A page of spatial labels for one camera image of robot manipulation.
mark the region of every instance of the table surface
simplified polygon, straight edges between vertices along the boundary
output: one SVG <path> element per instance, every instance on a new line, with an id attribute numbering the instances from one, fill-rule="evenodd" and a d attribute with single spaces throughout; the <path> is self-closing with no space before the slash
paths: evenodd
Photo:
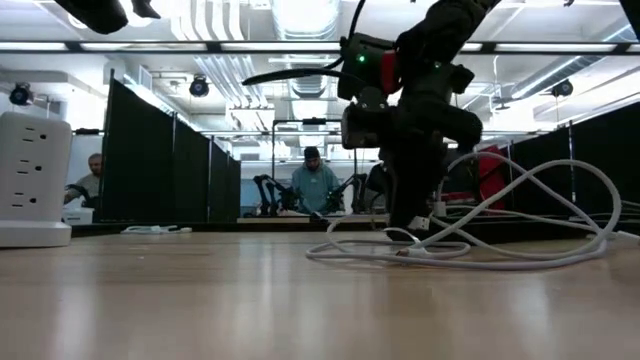
<path id="1" fill-rule="evenodd" d="M 306 259 L 323 240 L 321 233 L 114 235 L 0 250 L 0 359 L 640 356 L 638 246 L 614 244 L 605 259 L 572 267 L 506 273 Z"/>

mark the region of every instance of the white cable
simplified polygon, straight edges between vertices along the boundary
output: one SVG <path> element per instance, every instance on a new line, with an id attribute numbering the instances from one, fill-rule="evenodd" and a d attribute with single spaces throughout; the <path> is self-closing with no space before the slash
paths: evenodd
<path id="1" fill-rule="evenodd" d="M 472 209 L 467 215 L 456 221 L 454 224 L 448 224 L 442 220 L 439 220 L 435 217 L 432 217 L 432 221 L 434 224 L 438 226 L 442 226 L 443 230 L 434 234 L 426 240 L 421 242 L 416 242 L 415 237 L 411 237 L 413 242 L 397 242 L 391 240 L 343 240 L 343 241 L 335 241 L 331 239 L 331 233 L 334 229 L 342 222 L 345 218 L 338 219 L 334 223 L 332 223 L 327 229 L 327 235 L 329 237 L 329 242 L 325 244 L 321 244 L 309 249 L 306 253 L 307 258 L 310 259 L 355 259 L 355 260 L 375 260 L 375 261 L 388 261 L 395 262 L 401 264 L 408 265 L 423 265 L 423 266 L 437 266 L 437 267 L 450 267 L 450 268 L 466 268 L 466 269 L 484 269 L 484 270 L 538 270 L 538 269 L 548 269 L 559 266 L 566 266 L 575 264 L 578 262 L 594 259 L 601 257 L 606 252 L 607 240 L 613 236 L 613 229 L 618 223 L 620 218 L 620 214 L 622 212 L 622 200 L 620 199 L 620 194 L 616 189 L 615 185 L 602 171 L 597 169 L 596 167 L 589 165 L 587 163 L 577 161 L 577 160 L 555 160 L 550 161 L 540 166 L 537 166 L 534 169 L 526 171 L 519 165 L 515 164 L 513 161 L 494 153 L 488 152 L 480 152 L 480 153 L 472 153 L 467 154 L 465 156 L 460 157 L 456 161 L 454 161 L 449 166 L 449 171 L 453 169 L 455 166 L 460 164 L 469 158 L 479 158 L 479 157 L 491 157 L 500 159 L 517 171 L 521 172 L 522 175 L 515 179 L 511 184 L 506 186 L 500 192 L 491 196 L 489 199 L 483 201 L 480 205 L 475 208 L 472 207 L 463 207 L 463 206 L 452 206 L 449 208 L 464 208 L 464 209 Z M 582 210 L 580 210 L 577 206 L 571 203 L 569 200 L 565 199 L 561 195 L 557 194 L 553 190 L 551 190 L 548 186 L 544 185 L 540 180 L 534 177 L 540 171 L 555 167 L 555 166 L 574 166 L 583 168 L 594 175 L 596 175 L 607 187 L 609 192 L 611 193 L 613 199 L 613 212 L 611 214 L 611 218 L 604 229 L 601 229 L 593 219 L 591 219 L 587 214 L 585 214 Z M 562 221 L 555 219 L 547 219 L 539 216 L 521 214 L 516 212 L 509 212 L 505 210 L 491 210 L 487 209 L 491 204 L 500 200 L 510 191 L 512 191 L 515 187 L 520 185 L 522 182 L 526 180 L 531 180 L 533 183 L 542 188 L 545 192 L 551 195 L 556 200 L 560 201 L 563 205 L 571 209 L 576 215 L 580 216 L 587 225 L 577 224 L 575 222 L 570 221 Z M 436 201 L 441 201 L 441 192 L 442 192 L 443 183 L 440 184 L 437 191 Z M 473 219 L 476 215 L 481 212 L 495 212 L 495 213 L 503 213 L 503 214 L 511 214 L 518 215 L 528 219 L 546 222 L 554 225 L 562 225 L 569 226 L 573 228 L 590 230 L 594 232 L 596 235 L 593 239 L 575 250 L 565 251 L 561 253 L 555 254 L 531 254 L 531 253 L 522 253 L 515 251 L 508 251 L 504 249 L 500 249 L 489 244 L 478 240 L 473 237 L 469 233 L 461 230 L 462 226 L 467 224 L 471 219 Z M 490 249 L 495 251 L 501 255 L 517 258 L 521 260 L 529 260 L 529 261 L 519 261 L 519 262 L 491 262 L 491 263 L 482 263 L 482 262 L 471 262 L 471 261 L 454 261 L 448 259 L 454 259 L 460 257 L 462 255 L 466 255 L 470 251 L 470 246 L 466 243 L 445 243 L 440 242 L 441 239 L 446 236 L 456 233 L 467 241 L 486 249 Z M 344 244 L 371 244 L 371 245 L 384 245 L 384 246 L 404 246 L 403 249 L 398 251 L 397 253 L 388 253 L 388 254 L 363 254 L 356 253 L 351 251 L 350 249 L 345 248 Z M 450 251 L 450 252 L 437 252 L 432 253 L 427 251 L 428 247 L 432 246 L 444 246 L 444 247 L 458 247 L 459 249 Z M 331 248 L 336 248 L 340 251 L 340 253 L 321 253 Z"/>

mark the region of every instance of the power cord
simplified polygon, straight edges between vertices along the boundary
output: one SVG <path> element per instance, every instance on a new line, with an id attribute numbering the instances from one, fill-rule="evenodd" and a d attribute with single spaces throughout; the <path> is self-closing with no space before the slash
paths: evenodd
<path id="1" fill-rule="evenodd" d="M 328 242 L 324 244 L 320 244 L 315 246 L 306 252 L 306 256 L 309 259 L 351 259 L 351 260 L 370 260 L 370 261 L 387 261 L 392 263 L 400 263 L 405 265 L 422 265 L 422 266 L 433 266 L 433 267 L 445 267 L 445 268 L 460 268 L 460 269 L 479 269 L 479 270 L 542 270 L 542 269 L 550 269 L 560 266 L 567 266 L 576 264 L 579 262 L 583 262 L 586 260 L 596 259 L 604 256 L 607 249 L 608 240 L 614 237 L 624 237 L 631 238 L 635 241 L 640 239 L 640 237 L 628 234 L 624 232 L 614 233 L 613 229 L 617 225 L 618 220 L 620 219 L 620 214 L 622 212 L 622 200 L 620 198 L 620 193 L 616 189 L 615 185 L 601 170 L 598 168 L 587 164 L 582 161 L 577 160 L 555 160 L 539 165 L 529 171 L 525 170 L 518 164 L 514 163 L 510 159 L 507 159 L 501 155 L 489 153 L 489 152 L 479 152 L 479 153 L 470 153 L 465 156 L 458 158 L 456 161 L 451 163 L 448 168 L 450 172 L 455 166 L 460 164 L 461 162 L 469 159 L 469 158 L 480 158 L 480 157 L 491 157 L 500 159 L 510 166 L 512 166 L 515 170 L 522 173 L 517 179 L 515 179 L 511 184 L 506 186 L 500 192 L 491 196 L 490 198 L 483 201 L 480 205 L 472 208 L 472 210 L 459 219 L 454 224 L 448 224 L 432 215 L 431 222 L 437 226 L 443 228 L 437 234 L 429 237 L 428 239 L 420 241 L 416 237 L 409 234 L 407 231 L 403 229 L 394 229 L 387 228 L 384 229 L 384 232 L 403 232 L 411 237 L 412 242 L 398 242 L 391 240 L 335 240 L 332 238 L 332 233 L 335 228 L 348 219 L 349 217 L 344 217 L 334 221 L 329 228 L 327 229 L 327 238 Z M 543 170 L 556 167 L 556 166 L 576 166 L 582 169 L 585 169 L 594 175 L 596 175 L 607 187 L 609 192 L 611 193 L 611 197 L 613 200 L 613 212 L 611 214 L 611 218 L 609 222 L 606 224 L 604 228 L 600 228 L 593 219 L 591 219 L 587 214 L 585 214 L 582 210 L 580 210 L 577 206 L 571 203 L 569 200 L 565 199 L 558 193 L 551 190 L 548 186 L 543 184 L 540 180 L 534 177 L 535 174 L 541 172 Z M 543 218 L 540 216 L 522 214 L 518 212 L 506 211 L 506 210 L 491 210 L 488 207 L 494 202 L 500 200 L 506 194 L 511 192 L 514 188 L 520 185 L 522 182 L 526 180 L 531 180 L 533 183 L 542 188 L 545 192 L 551 195 L 556 200 L 560 201 L 563 205 L 571 209 L 576 215 L 578 215 L 581 219 L 583 219 L 587 225 L 578 224 L 570 221 L 563 220 L 555 220 Z M 442 194 L 443 182 L 440 183 L 438 188 L 436 199 L 439 203 L 441 203 L 441 194 Z M 450 206 L 448 209 L 468 209 L 471 207 L 462 207 L 462 206 Z M 573 228 L 579 228 L 583 230 L 589 230 L 595 233 L 595 236 L 587 243 L 577 249 L 571 251 L 565 251 L 561 253 L 523 253 L 523 252 L 515 252 L 508 251 L 504 249 L 497 248 L 495 246 L 491 246 L 487 243 L 482 242 L 481 240 L 475 238 L 471 234 L 462 230 L 462 226 L 466 225 L 469 221 L 471 221 L 475 216 L 480 214 L 481 212 L 494 212 L 494 213 L 502 213 L 509 215 L 518 215 L 527 219 L 546 222 L 554 225 L 568 226 Z M 442 242 L 440 240 L 444 239 L 446 236 L 450 234 L 458 234 L 463 237 L 465 240 L 470 243 L 477 245 L 479 247 L 492 250 L 500 255 L 516 258 L 519 262 L 491 262 L 491 263 L 483 263 L 483 262 L 472 262 L 472 261 L 456 261 L 451 260 L 458 258 L 463 255 L 467 255 L 471 250 L 471 247 L 467 243 L 462 242 Z M 386 254 L 371 254 L 371 253 L 358 253 L 353 249 L 347 248 L 346 244 L 367 244 L 367 245 L 376 245 L 376 246 L 402 246 L 403 248 L 400 251 L 395 253 L 386 253 Z M 431 252 L 428 248 L 431 247 L 447 247 L 454 248 L 452 251 L 447 252 Z M 325 251 L 335 248 L 339 252 L 338 253 L 326 253 Z"/>

